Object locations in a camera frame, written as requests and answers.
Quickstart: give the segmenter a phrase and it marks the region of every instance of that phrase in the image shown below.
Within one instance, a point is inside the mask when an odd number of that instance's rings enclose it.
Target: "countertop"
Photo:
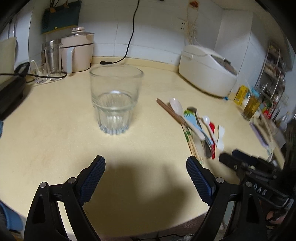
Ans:
[[[0,139],[0,199],[23,216],[38,188],[76,177],[97,155],[106,170],[84,210],[100,235],[125,236],[163,230],[208,210],[186,171],[191,155],[181,126],[156,102],[176,97],[225,127],[225,151],[238,148],[267,158],[249,123],[232,101],[208,96],[177,73],[139,67],[144,72],[130,129],[104,134],[91,103],[88,71],[31,88],[4,121]],[[204,167],[230,183],[235,172],[218,161]],[[65,210],[65,228],[72,232]]]

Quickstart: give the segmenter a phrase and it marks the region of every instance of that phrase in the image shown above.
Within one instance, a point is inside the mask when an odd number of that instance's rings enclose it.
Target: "blue cloth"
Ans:
[[[3,121],[0,120],[0,138],[2,135]]]

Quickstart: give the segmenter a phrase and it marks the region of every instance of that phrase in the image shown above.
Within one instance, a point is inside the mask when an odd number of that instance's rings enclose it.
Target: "wooden chopsticks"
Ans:
[[[188,146],[189,146],[189,149],[190,149],[190,152],[191,152],[191,155],[195,156],[196,159],[201,162],[202,159],[201,157],[199,156],[198,154],[198,151],[196,149],[196,146],[194,144],[194,141],[193,141],[193,138],[192,138],[192,135],[190,133],[190,130],[189,128],[187,127],[186,125],[186,122],[184,121],[183,118],[181,118],[178,114],[176,114],[173,109],[171,107],[169,107],[168,105],[166,105],[164,102],[162,102],[160,99],[156,99],[156,102],[162,107],[164,108],[177,122],[179,122],[182,126],[182,129],[183,129],[183,132],[184,132],[184,135],[185,135],[185,138],[187,140],[187,143],[188,143]]]

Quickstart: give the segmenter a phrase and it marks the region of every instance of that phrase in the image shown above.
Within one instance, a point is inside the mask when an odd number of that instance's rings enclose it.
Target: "glass rim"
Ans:
[[[130,66],[130,67],[132,67],[132,68],[135,68],[136,70],[138,70],[138,71],[140,71],[140,73],[138,73],[138,74],[135,74],[135,75],[130,75],[130,76],[107,76],[107,75],[100,75],[100,74],[95,74],[95,73],[93,73],[93,71],[95,70],[95,69],[99,69],[99,68],[105,68],[105,67],[118,67],[118,66],[120,66],[120,67],[122,67],[122,66]],[[143,73],[143,71],[142,70],[140,70],[140,69],[138,69],[137,67],[135,67],[135,66],[133,66],[133,65],[130,65],[130,64],[114,64],[114,65],[112,65],[112,64],[106,64],[106,65],[99,65],[99,66],[96,66],[96,67],[93,67],[93,68],[91,68],[90,70],[89,70],[89,73],[90,73],[90,75],[92,75],[92,76],[94,76],[94,77],[105,77],[105,78],[121,78],[121,79],[127,79],[127,78],[141,78],[143,75],[144,75],[144,73]]]

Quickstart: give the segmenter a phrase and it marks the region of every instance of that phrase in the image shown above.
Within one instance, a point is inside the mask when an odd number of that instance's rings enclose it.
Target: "white spoon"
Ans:
[[[203,116],[202,120],[203,120],[204,124],[206,125],[207,129],[209,130],[209,133],[210,133],[211,137],[213,138],[213,141],[214,141],[215,145],[217,146],[217,139],[216,139],[214,133],[212,132],[211,127],[210,127],[210,118],[208,116]]]
[[[218,141],[217,141],[217,148],[220,150],[220,151],[223,151],[224,150],[224,143],[223,143],[223,136],[224,136],[224,133],[225,133],[225,129],[223,126],[219,126],[218,127]]]
[[[192,129],[195,132],[195,134],[198,135],[199,139],[201,141],[203,141],[205,139],[204,134],[199,129],[197,129],[190,121],[188,121],[188,120],[186,120],[186,118],[184,118],[183,107],[182,107],[181,103],[176,98],[171,98],[170,105],[171,105],[173,111],[177,115],[181,116],[183,118],[183,120],[186,122],[186,124],[190,127],[190,129]]]

